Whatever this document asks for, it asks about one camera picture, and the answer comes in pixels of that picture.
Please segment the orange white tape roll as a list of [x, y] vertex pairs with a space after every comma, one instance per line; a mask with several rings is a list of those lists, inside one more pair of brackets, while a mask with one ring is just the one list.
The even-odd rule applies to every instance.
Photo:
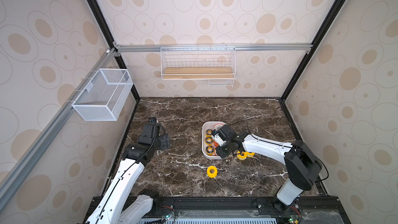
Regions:
[[214, 129], [215, 129], [215, 130], [220, 130], [222, 127], [223, 127], [223, 124], [218, 123], [218, 124], [216, 124], [216, 125], [214, 126]]

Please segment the white plastic storage box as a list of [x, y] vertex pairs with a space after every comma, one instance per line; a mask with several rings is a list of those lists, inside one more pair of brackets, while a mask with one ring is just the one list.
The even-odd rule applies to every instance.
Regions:
[[212, 137], [213, 130], [219, 130], [225, 125], [221, 121], [208, 121], [202, 126], [202, 153], [203, 156], [209, 160], [221, 160], [221, 157], [216, 153], [216, 147], [219, 144]]

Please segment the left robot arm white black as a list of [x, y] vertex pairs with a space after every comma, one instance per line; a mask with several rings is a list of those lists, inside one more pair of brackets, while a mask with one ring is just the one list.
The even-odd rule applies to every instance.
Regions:
[[136, 224], [142, 217], [159, 208], [159, 193], [143, 190], [127, 208], [125, 203], [134, 184], [158, 150], [169, 149], [170, 136], [155, 117], [144, 123], [137, 142], [129, 144], [123, 153], [119, 169], [111, 185], [87, 224]]

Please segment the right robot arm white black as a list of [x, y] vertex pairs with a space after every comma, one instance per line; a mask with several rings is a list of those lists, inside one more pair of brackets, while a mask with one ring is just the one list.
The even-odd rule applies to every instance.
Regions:
[[235, 151], [249, 152], [274, 159], [286, 167], [288, 179], [272, 201], [272, 207], [280, 213], [302, 192], [312, 189], [322, 170], [322, 162], [301, 140], [293, 143], [272, 141], [249, 132], [236, 133], [226, 124], [212, 130], [211, 136], [218, 143], [217, 155], [223, 159]]

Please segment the yellow black label tape roll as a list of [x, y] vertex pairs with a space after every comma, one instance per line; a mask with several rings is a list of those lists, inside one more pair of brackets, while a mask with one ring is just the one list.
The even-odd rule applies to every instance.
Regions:
[[205, 144], [211, 146], [214, 143], [214, 139], [211, 136], [205, 138]]
[[214, 133], [213, 129], [207, 129], [206, 132], [205, 132], [205, 135], [206, 135], [206, 137], [208, 137], [208, 136], [212, 136], [213, 133]]
[[214, 146], [207, 146], [207, 147], [205, 148], [205, 153], [206, 153], [208, 156], [215, 156], [215, 155], [216, 155], [215, 147], [214, 147]]

